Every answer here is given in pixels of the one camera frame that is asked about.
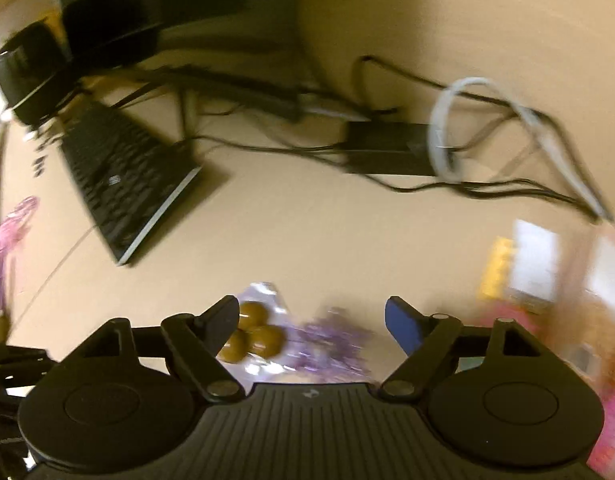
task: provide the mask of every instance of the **bag of brown balls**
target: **bag of brown balls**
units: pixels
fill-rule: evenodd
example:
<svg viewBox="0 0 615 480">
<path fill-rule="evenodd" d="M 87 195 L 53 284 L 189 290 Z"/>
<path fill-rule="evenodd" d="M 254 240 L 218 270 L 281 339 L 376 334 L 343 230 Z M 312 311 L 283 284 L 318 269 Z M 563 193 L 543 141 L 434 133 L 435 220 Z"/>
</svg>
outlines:
<svg viewBox="0 0 615 480">
<path fill-rule="evenodd" d="M 247 392 L 254 383 L 270 382 L 293 372 L 289 311 L 271 283 L 252 283 L 236 296 L 240 305 L 238 329 L 217 357 Z"/>
</svg>

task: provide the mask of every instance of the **black keyboard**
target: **black keyboard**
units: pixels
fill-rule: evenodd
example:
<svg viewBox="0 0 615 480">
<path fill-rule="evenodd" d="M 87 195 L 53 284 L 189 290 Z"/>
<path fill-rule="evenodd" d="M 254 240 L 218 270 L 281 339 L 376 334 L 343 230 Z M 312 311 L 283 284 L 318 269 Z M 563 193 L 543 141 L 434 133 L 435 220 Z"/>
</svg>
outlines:
<svg viewBox="0 0 615 480">
<path fill-rule="evenodd" d="M 65 127 L 62 150 L 119 265 L 200 171 L 186 150 L 92 100 Z"/>
</svg>

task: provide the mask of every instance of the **pink ribbon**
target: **pink ribbon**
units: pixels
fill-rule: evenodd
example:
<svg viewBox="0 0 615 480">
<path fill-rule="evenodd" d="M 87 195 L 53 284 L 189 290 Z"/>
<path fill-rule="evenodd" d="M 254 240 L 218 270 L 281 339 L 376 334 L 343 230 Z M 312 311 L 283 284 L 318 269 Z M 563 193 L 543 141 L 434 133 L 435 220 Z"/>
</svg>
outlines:
<svg viewBox="0 0 615 480">
<path fill-rule="evenodd" d="M 0 225 L 0 316 L 6 313 L 6 264 L 9 254 L 23 240 L 30 230 L 29 222 L 38 209 L 38 198 L 29 196 L 9 213 Z M 15 261 L 12 256 L 12 280 L 14 279 Z"/>
</svg>

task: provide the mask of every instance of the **pink object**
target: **pink object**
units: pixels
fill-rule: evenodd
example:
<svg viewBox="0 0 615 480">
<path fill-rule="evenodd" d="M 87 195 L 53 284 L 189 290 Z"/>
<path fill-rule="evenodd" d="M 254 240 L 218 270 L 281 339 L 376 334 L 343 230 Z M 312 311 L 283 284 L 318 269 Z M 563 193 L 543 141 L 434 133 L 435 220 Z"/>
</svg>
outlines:
<svg viewBox="0 0 615 480">
<path fill-rule="evenodd" d="M 35 196 L 27 197 L 20 202 L 14 211 L 9 213 L 0 225 L 0 315 L 6 310 L 6 265 L 7 257 L 13 253 L 16 246 L 23 240 L 29 230 L 29 222 L 38 208 Z M 15 260 L 11 262 L 12 279 L 14 278 Z"/>
<path fill-rule="evenodd" d="M 522 308 L 514 306 L 504 301 L 497 301 L 492 304 L 483 315 L 479 318 L 480 326 L 491 327 L 499 317 L 508 317 L 516 321 L 529 333 L 536 334 L 537 326 L 532 321 L 531 317 Z"/>
<path fill-rule="evenodd" d="M 605 424 L 588 465 L 608 480 L 615 480 L 615 394 L 606 402 Z"/>
</svg>

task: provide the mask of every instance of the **brown ball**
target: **brown ball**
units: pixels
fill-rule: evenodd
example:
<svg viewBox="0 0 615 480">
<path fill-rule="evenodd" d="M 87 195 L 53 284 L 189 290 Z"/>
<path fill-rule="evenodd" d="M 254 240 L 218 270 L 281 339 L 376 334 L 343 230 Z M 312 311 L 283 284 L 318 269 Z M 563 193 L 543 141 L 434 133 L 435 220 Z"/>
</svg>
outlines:
<svg viewBox="0 0 615 480">
<path fill-rule="evenodd" d="M 280 354 L 285 345 L 285 330 L 279 326 L 258 326 L 250 332 L 250 352 L 263 359 Z"/>
<path fill-rule="evenodd" d="M 264 304 L 257 301 L 245 301 L 241 303 L 238 328 L 249 332 L 258 326 L 263 326 L 269 317 L 270 313 Z"/>
<path fill-rule="evenodd" d="M 240 363 L 247 355 L 247 334 L 242 330 L 234 332 L 216 357 L 225 363 Z"/>
</svg>

